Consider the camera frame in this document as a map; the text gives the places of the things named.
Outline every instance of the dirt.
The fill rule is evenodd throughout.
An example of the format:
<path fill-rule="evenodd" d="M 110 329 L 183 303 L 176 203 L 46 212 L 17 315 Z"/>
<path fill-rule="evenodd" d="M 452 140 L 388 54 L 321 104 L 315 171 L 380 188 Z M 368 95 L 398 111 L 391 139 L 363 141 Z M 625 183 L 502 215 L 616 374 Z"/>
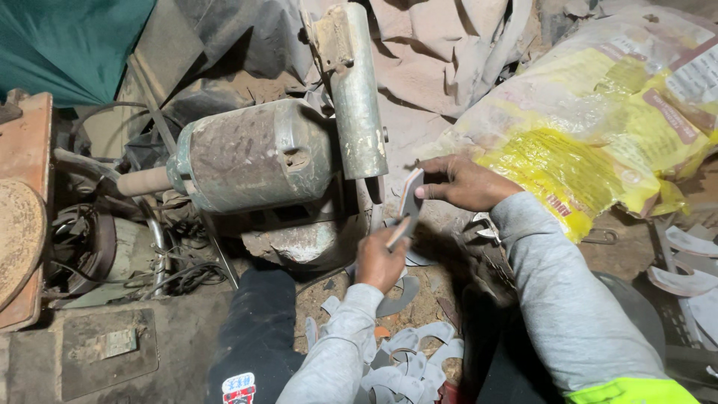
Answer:
<path fill-rule="evenodd" d="M 232 87 L 246 99 L 253 99 L 257 105 L 286 98 L 286 93 L 306 91 L 304 86 L 291 74 L 282 72 L 275 79 L 254 78 L 244 70 L 229 80 Z"/>

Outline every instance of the black pants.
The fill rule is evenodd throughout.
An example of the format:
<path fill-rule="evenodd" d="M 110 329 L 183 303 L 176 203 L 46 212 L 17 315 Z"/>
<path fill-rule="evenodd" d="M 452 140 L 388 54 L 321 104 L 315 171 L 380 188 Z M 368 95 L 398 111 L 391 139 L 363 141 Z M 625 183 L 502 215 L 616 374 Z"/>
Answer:
<path fill-rule="evenodd" d="M 247 270 L 232 299 L 209 370 L 205 404 L 274 403 L 304 355 L 294 343 L 294 281 L 280 269 Z M 611 275 L 596 276 L 664 357 L 663 328 L 653 306 Z M 518 308 L 496 308 L 486 294 L 465 290 L 466 351 L 461 391 L 477 403 L 563 403 L 533 350 Z"/>
<path fill-rule="evenodd" d="M 292 349 L 296 316 L 294 280 L 285 271 L 244 272 L 220 328 L 205 404 L 275 403 L 304 361 Z"/>

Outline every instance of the metal disc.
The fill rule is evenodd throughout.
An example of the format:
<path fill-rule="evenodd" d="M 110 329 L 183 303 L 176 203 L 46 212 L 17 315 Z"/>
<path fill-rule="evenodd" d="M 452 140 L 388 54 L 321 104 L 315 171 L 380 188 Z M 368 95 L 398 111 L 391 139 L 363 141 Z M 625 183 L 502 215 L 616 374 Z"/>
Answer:
<path fill-rule="evenodd" d="M 0 310 L 37 268 L 46 228 L 40 195 L 19 181 L 0 180 Z"/>

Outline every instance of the grey long-sleeve shirt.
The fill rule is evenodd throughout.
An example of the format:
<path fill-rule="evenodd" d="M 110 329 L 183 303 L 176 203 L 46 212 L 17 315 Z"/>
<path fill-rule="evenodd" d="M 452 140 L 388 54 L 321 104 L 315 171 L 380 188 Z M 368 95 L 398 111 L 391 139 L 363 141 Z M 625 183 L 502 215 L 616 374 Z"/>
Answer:
<path fill-rule="evenodd" d="M 528 335 L 561 391 L 618 377 L 668 379 L 655 349 L 533 194 L 512 195 L 490 215 L 516 276 Z M 352 403 L 362 353 L 368 344 L 376 346 L 374 320 L 382 298 L 373 286 L 351 286 L 277 402 Z"/>

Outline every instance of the dusty floor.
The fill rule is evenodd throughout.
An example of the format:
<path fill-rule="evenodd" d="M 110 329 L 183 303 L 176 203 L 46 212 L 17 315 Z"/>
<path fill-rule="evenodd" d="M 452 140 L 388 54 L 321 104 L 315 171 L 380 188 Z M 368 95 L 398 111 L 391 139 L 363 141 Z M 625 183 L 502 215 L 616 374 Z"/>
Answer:
<path fill-rule="evenodd" d="M 718 158 L 709 158 L 700 171 L 691 179 L 679 184 L 679 188 L 690 203 L 718 202 Z M 644 271 L 654 260 L 651 229 L 646 220 L 634 219 L 614 207 L 604 212 L 595 221 L 595 227 L 613 229 L 619 241 L 615 245 L 581 243 L 579 249 L 591 270 L 616 275 L 631 281 Z M 377 326 L 386 327 L 390 335 L 407 327 L 420 327 L 434 321 L 449 321 L 437 298 L 446 298 L 455 308 L 456 300 L 451 277 L 443 265 L 410 267 L 409 274 L 419 277 L 421 289 L 414 300 L 401 312 L 378 318 Z M 299 290 L 303 284 L 297 284 Z M 344 297 L 349 287 L 348 276 L 341 272 L 330 279 L 318 282 L 297 297 L 297 322 L 294 327 L 294 349 L 307 352 L 304 336 L 304 320 L 311 316 L 318 326 L 329 321 L 329 315 L 320 305 L 330 296 Z M 400 292 L 397 288 L 392 293 Z M 439 346 L 438 341 L 429 341 L 424 352 L 428 355 Z M 461 361 L 450 359 L 444 363 L 447 379 L 454 384 L 461 378 Z"/>

